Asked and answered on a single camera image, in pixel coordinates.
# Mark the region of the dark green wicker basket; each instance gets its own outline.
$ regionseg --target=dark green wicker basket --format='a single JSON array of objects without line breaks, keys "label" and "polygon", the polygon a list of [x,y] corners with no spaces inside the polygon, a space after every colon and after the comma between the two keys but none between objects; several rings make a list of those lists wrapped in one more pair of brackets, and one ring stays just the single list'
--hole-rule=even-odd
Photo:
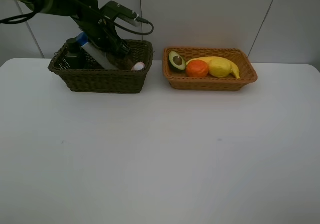
[{"label": "dark green wicker basket", "polygon": [[87,52],[84,69],[70,69],[65,59],[68,52],[65,44],[49,64],[49,70],[59,75],[72,90],[77,92],[100,93],[139,93],[152,65],[153,47],[149,41],[127,40],[131,47],[134,63],[144,62],[145,68],[139,71],[105,70]]}]

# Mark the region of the white table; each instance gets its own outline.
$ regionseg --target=white table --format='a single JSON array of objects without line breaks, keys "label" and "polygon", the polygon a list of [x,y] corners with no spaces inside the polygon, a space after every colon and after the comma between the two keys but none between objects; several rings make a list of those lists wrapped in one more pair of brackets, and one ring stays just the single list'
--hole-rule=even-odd
[{"label": "white table", "polygon": [[238,92],[70,91],[49,60],[0,68],[0,223],[320,223],[320,73],[254,64]]}]

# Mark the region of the bottle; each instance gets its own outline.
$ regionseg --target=bottle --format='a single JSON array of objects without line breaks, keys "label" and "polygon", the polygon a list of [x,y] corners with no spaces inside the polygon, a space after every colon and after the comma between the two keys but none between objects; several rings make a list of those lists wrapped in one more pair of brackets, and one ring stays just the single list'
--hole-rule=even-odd
[{"label": "bottle", "polygon": [[111,64],[107,59],[107,53],[99,50],[88,41],[88,36],[85,32],[79,34],[76,38],[81,47],[88,52],[103,68],[106,70],[117,70],[118,68]]},{"label": "bottle", "polygon": [[76,38],[71,38],[66,41],[68,52],[65,56],[70,69],[83,69],[85,66],[85,56],[81,52],[81,48]]}]

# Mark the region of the orange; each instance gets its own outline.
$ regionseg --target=orange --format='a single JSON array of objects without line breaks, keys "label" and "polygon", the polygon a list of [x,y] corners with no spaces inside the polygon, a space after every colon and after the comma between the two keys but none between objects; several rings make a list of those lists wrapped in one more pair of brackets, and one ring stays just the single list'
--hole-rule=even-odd
[{"label": "orange", "polygon": [[209,66],[203,60],[192,60],[185,70],[188,77],[206,77],[209,72]]}]

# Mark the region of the white bottle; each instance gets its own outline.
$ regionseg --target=white bottle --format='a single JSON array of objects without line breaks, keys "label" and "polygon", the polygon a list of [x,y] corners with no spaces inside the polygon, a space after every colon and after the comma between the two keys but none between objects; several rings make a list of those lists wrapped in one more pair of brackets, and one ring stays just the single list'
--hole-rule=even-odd
[{"label": "white bottle", "polygon": [[81,47],[88,52],[102,67],[106,70],[118,70],[116,66],[111,64],[107,59],[107,53],[97,49],[88,41],[88,36],[85,32],[79,34],[76,38]]}]

